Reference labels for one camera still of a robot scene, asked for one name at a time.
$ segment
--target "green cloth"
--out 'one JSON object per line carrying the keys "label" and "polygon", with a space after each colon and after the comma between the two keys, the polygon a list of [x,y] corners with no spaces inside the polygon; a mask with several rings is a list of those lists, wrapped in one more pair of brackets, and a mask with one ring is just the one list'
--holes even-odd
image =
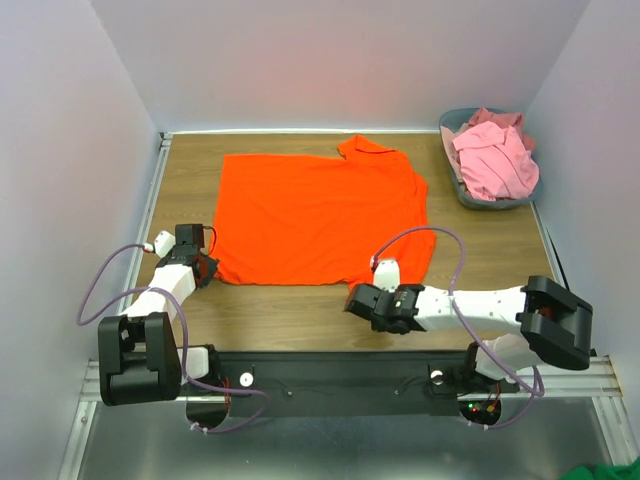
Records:
{"label": "green cloth", "polygon": [[628,467],[598,465],[594,469],[580,467],[560,480],[640,480],[640,458]]}

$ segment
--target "white wall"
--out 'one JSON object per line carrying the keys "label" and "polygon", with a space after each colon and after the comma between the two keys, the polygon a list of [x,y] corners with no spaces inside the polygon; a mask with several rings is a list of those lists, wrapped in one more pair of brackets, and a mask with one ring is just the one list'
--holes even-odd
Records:
{"label": "white wall", "polygon": [[86,0],[5,2],[0,31],[0,478],[57,478],[96,344],[75,309],[135,238],[157,129]]}
{"label": "white wall", "polygon": [[436,128],[528,106],[587,0],[92,0],[164,131]]}
{"label": "white wall", "polygon": [[594,304],[640,438],[639,2],[594,0],[527,115],[538,202],[571,288]]}

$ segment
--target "gray basket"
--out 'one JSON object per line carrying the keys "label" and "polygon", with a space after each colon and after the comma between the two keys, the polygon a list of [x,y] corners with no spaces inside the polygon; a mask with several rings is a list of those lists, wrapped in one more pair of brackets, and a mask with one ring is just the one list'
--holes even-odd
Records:
{"label": "gray basket", "polygon": [[[493,113],[506,113],[504,110],[498,110],[496,108],[488,108]],[[460,108],[457,110],[450,110],[442,117],[440,117],[440,132],[442,127],[447,127],[449,130],[457,132],[463,123],[468,122],[474,113],[478,111],[478,108]],[[536,200],[542,191],[542,181],[538,180],[536,188],[534,188],[531,195],[527,198],[520,198],[518,200],[496,200],[495,202],[489,202],[487,200],[477,200],[464,191],[462,186],[458,183],[456,174],[451,167],[451,164],[447,160],[447,166],[449,167],[449,173],[451,174],[451,180],[456,189],[458,200],[462,205],[472,210],[509,210],[517,208],[521,205],[527,205]]]}

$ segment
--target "wooden tabletop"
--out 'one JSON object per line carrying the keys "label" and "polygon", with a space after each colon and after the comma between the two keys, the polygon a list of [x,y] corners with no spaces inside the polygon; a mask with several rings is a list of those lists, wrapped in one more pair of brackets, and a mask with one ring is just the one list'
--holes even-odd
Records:
{"label": "wooden tabletop", "polygon": [[[280,153],[339,157],[337,146],[350,135],[176,135],[162,179],[149,238],[179,223],[211,225],[225,154]],[[367,135],[405,152],[429,184],[431,225],[451,228],[464,240],[467,263],[459,289],[490,290],[521,285],[529,275],[551,269],[528,206],[500,212],[467,210],[458,202],[439,135]],[[156,258],[144,256],[138,285],[153,276]],[[425,283],[446,288],[458,261],[452,239],[439,236]],[[212,282],[184,304],[191,345],[211,343],[219,350],[401,350],[466,348],[461,328],[408,335],[375,333],[365,320],[342,309],[344,284],[328,286],[233,286]],[[174,322],[178,345],[179,322]],[[493,338],[492,332],[482,332]]]}

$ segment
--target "orange shirt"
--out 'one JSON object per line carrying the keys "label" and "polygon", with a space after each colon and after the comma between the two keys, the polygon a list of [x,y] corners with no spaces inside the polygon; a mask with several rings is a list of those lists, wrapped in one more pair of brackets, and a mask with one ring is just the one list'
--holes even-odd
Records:
{"label": "orange shirt", "polygon": [[[227,155],[214,226],[217,276],[232,284],[371,282],[371,256],[401,231],[427,224],[427,184],[407,156],[362,136],[344,158]],[[403,283],[422,283],[433,232],[406,235],[394,257]]]}

